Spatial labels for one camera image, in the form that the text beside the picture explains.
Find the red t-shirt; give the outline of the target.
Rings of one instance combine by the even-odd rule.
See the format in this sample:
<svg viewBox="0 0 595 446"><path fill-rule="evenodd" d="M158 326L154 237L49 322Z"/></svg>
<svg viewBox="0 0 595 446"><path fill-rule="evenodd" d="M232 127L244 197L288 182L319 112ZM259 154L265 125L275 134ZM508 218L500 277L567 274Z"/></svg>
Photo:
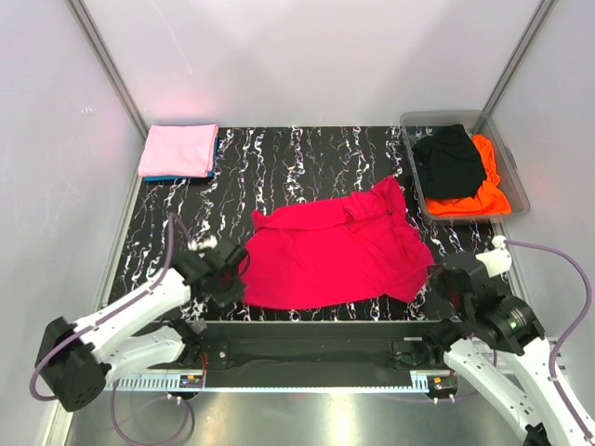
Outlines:
<svg viewBox="0 0 595 446"><path fill-rule="evenodd" d="M302 310L387 295L412 302L434 260L395 177L368 191L252 214L243 301Z"/></svg>

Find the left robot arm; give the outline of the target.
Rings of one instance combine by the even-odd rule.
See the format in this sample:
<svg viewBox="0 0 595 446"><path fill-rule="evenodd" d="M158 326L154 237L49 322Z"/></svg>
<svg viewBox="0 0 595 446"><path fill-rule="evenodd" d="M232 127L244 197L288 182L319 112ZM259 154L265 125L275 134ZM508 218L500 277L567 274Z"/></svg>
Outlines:
<svg viewBox="0 0 595 446"><path fill-rule="evenodd" d="M195 251L168 253L153 277L109 306L74 322L58 317L46 326L30 390L43 380L50 398L73 413L130 374L162 364L192 367L201 355L196 329L184 321L151 332L146 327L189 303L195 292L229 300L249 262L242 245L212 239Z"/></svg>

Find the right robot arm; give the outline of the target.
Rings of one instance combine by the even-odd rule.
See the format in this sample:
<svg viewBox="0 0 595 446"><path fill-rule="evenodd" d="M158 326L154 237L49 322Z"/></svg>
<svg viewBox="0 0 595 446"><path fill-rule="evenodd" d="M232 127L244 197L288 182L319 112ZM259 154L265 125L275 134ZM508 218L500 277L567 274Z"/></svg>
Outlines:
<svg viewBox="0 0 595 446"><path fill-rule="evenodd" d="M594 418L556 363L554 346L533 310L500 294L494 278L511 267L495 250L447 257L434 275L457 321L440 321L423 337L422 357L468 381L524 445L591 445Z"/></svg>

